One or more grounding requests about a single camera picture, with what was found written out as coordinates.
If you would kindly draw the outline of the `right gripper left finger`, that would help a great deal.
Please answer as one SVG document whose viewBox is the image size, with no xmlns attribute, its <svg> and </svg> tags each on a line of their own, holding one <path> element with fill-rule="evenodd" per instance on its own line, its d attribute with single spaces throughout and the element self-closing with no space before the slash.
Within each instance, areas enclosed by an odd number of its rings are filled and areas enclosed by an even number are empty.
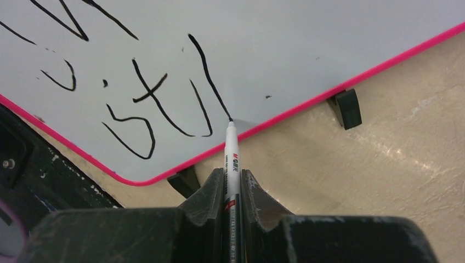
<svg viewBox="0 0 465 263">
<path fill-rule="evenodd" d="M 224 172 L 177 207 L 69 209 L 33 229 L 19 262 L 220 262 Z"/>
</svg>

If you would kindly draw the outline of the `red framed whiteboard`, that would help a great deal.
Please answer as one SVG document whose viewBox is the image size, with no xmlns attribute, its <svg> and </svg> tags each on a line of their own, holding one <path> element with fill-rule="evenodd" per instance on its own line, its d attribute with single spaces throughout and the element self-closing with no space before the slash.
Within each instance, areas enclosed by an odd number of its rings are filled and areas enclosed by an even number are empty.
<svg viewBox="0 0 465 263">
<path fill-rule="evenodd" d="M 1 1 L 1 104 L 146 186 L 464 30 L 464 1 Z"/>
</svg>

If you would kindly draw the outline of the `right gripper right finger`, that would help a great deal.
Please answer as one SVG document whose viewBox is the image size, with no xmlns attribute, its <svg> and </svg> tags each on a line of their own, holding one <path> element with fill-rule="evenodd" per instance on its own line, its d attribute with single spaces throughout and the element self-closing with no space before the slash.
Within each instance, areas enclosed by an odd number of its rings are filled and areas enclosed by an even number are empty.
<svg viewBox="0 0 465 263">
<path fill-rule="evenodd" d="M 423 231 L 397 216 L 296 215 L 242 172 L 248 262 L 437 262 Z"/>
</svg>

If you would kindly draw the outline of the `black white marker pen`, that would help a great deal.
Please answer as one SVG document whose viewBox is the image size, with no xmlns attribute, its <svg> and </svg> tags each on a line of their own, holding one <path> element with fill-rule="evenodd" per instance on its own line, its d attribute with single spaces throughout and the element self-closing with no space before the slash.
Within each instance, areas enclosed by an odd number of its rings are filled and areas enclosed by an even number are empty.
<svg viewBox="0 0 465 263">
<path fill-rule="evenodd" d="M 241 226 L 241 170 L 237 130 L 232 118 L 226 129 L 224 148 L 223 262 L 243 262 Z"/>
</svg>

